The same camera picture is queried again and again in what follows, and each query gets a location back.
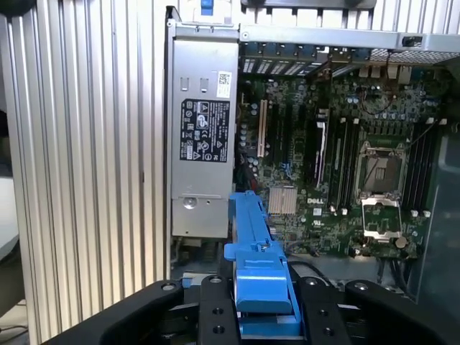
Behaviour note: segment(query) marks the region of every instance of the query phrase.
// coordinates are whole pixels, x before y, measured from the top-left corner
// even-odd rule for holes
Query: motherboard
[[[420,256],[449,82],[417,68],[406,83],[243,75],[236,189],[261,196],[288,253]]]

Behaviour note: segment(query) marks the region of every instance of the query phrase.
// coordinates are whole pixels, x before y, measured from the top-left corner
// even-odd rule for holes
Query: blue tab
[[[250,336],[298,336],[300,310],[282,247],[270,236],[267,212],[252,191],[230,197],[229,218],[236,241],[226,244],[224,256],[236,266],[236,310],[258,316],[239,320]]]
[[[201,15],[212,16],[214,10],[214,0],[201,0]]]

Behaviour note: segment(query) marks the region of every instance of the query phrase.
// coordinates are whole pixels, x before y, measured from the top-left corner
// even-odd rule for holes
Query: white sticker
[[[218,98],[230,98],[231,72],[219,71],[217,73],[217,94]]]

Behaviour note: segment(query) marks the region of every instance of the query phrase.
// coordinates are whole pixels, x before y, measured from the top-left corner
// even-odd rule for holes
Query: warning label
[[[225,163],[230,102],[186,99],[181,111],[180,160]]]

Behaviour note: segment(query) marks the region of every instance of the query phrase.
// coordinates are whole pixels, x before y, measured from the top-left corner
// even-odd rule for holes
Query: chipset heatsink
[[[268,213],[270,214],[295,214],[297,206],[297,188],[272,187],[268,200]]]

